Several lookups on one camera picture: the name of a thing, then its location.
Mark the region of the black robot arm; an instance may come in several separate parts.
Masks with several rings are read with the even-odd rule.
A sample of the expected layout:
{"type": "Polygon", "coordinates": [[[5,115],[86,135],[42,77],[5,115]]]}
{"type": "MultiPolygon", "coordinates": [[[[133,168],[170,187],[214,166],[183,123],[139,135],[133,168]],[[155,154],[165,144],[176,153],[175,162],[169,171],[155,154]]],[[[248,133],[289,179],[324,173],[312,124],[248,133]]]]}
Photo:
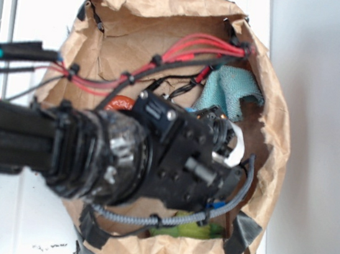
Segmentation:
{"type": "Polygon", "coordinates": [[[146,197],[201,211],[224,200],[241,179],[242,137],[218,107],[190,113],[148,91],[120,111],[0,101],[0,173],[29,167],[57,195],[104,206],[146,197]]]}

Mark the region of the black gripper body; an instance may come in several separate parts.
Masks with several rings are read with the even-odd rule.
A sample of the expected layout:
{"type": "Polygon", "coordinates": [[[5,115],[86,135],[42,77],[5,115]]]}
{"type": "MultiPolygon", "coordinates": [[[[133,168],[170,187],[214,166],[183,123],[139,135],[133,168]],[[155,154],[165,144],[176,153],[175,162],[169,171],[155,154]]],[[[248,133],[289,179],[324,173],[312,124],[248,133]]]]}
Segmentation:
{"type": "Polygon", "coordinates": [[[147,155],[132,201],[146,197],[169,209],[201,211],[237,188],[244,135],[219,107],[188,112],[142,91],[131,115],[146,132],[147,155]]]}

